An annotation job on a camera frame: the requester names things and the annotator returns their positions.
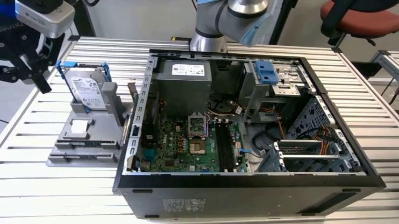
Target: hard drive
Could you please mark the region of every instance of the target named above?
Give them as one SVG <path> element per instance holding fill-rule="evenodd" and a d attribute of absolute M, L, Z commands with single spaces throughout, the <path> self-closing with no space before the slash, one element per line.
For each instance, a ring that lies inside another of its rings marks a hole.
<path fill-rule="evenodd" d="M 109 68 L 76 62 L 57 63 L 57 71 L 66 82 L 74 103 L 82 104 L 86 111 L 105 111 L 106 98 L 101 94 L 104 82 L 110 82 Z"/>

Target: aluminum profile table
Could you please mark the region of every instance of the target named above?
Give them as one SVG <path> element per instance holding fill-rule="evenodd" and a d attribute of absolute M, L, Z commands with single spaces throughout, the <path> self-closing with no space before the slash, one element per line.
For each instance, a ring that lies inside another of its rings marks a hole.
<path fill-rule="evenodd" d="M 399 82 L 399 51 L 377 51 L 370 62 L 377 62 L 396 82 Z"/>
<path fill-rule="evenodd" d="M 128 82 L 137 90 L 149 49 L 186 50 L 186 42 L 128 41 L 81 37 L 62 60 L 106 61 L 122 101 Z M 338 112 L 381 175 L 386 188 L 326 217 L 154 220 L 166 223 L 399 223 L 399 117 L 341 53 L 328 48 L 242 47 L 229 53 L 305 57 Z M 0 223 L 132 223 L 121 196 L 112 194 L 116 168 L 47 168 L 45 161 L 70 111 L 72 99 L 57 72 L 51 92 L 34 89 L 0 134 Z"/>

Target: ram slot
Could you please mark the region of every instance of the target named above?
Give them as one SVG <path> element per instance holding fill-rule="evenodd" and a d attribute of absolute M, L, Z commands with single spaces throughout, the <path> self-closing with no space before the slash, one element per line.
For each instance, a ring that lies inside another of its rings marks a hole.
<path fill-rule="evenodd" d="M 220 171 L 224 172 L 226 169 L 228 172 L 232 172 L 234 159 L 229 143 L 228 123 L 216 123 L 214 129 Z"/>

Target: red chair seat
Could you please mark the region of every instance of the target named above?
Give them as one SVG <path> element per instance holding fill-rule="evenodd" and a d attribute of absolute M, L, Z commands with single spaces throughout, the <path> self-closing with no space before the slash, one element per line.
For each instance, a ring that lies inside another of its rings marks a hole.
<path fill-rule="evenodd" d="M 324 3 L 320 10 L 321 19 L 326 17 L 332 6 L 333 2 L 330 0 Z M 337 30 L 350 35 L 366 37 L 384 36 L 399 31 L 399 15 L 394 15 L 388 11 L 362 13 L 348 10 Z"/>

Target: gray holder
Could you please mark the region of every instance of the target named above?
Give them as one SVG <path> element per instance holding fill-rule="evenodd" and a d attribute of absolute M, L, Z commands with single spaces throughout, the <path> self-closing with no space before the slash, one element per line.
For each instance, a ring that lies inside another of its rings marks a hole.
<path fill-rule="evenodd" d="M 61 134 L 47 156 L 46 165 L 50 167 L 116 167 L 121 146 L 124 118 L 132 104 L 122 104 L 116 95 L 116 83 L 106 82 L 101 92 L 105 111 L 85 112 L 82 104 L 70 103 L 72 112 L 65 122 Z M 72 132 L 73 120 L 86 120 L 82 133 Z"/>

